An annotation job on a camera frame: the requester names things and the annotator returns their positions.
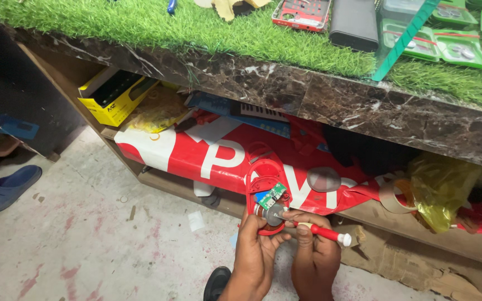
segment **artificial grass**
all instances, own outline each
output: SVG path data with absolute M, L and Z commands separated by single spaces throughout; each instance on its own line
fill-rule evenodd
M 167 4 L 167 0 L 0 0 L 0 20 L 70 37 L 246 55 L 352 78 L 368 76 L 375 63 L 372 54 L 332 46 L 326 33 L 274 25 L 271 14 L 277 0 L 230 23 L 192 0 L 178 0 L 176 16 L 171 17 Z M 417 92 L 448 92 L 482 107 L 482 70 L 403 57 L 387 79 Z

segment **shoe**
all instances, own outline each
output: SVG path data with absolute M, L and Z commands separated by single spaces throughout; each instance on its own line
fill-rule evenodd
M 204 289 L 204 301 L 217 301 L 226 287 L 232 272 L 227 267 L 216 268 L 208 279 Z
M 7 209 L 42 175 L 36 165 L 27 165 L 10 176 L 0 178 L 0 211 Z

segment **marble countertop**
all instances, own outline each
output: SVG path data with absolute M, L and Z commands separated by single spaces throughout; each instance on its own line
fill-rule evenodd
M 5 30 L 25 45 L 482 165 L 482 110 L 443 95 L 412 95 L 387 82 L 352 80 L 251 57 L 180 54 L 97 38 Z

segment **yellow box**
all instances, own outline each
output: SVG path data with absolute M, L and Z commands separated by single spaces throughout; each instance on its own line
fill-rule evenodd
M 78 99 L 98 122 L 117 127 L 159 81 L 122 70 L 106 79 L 105 76 L 102 76 L 106 70 L 98 73 L 79 89 L 84 91 L 90 86 L 97 85 L 98 80 L 104 81 L 104 83 L 91 93 L 89 98 Z

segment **red and white banner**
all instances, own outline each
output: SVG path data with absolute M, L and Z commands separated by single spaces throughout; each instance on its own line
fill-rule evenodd
M 378 199 L 379 183 L 384 181 L 382 176 L 369 178 L 358 166 L 345 168 L 332 154 L 318 149 L 303 156 L 295 150 L 292 140 L 227 117 L 178 134 L 173 127 L 159 134 L 125 128 L 117 133 L 115 141 L 130 159 L 241 194 L 245 194 L 245 174 L 250 168 L 245 151 L 255 142 L 264 142 L 283 163 L 287 180 L 283 184 L 291 194 L 291 207 L 321 215 Z M 337 191 L 320 193 L 309 187 L 307 171 L 321 166 L 331 167 L 341 176 L 342 185 Z

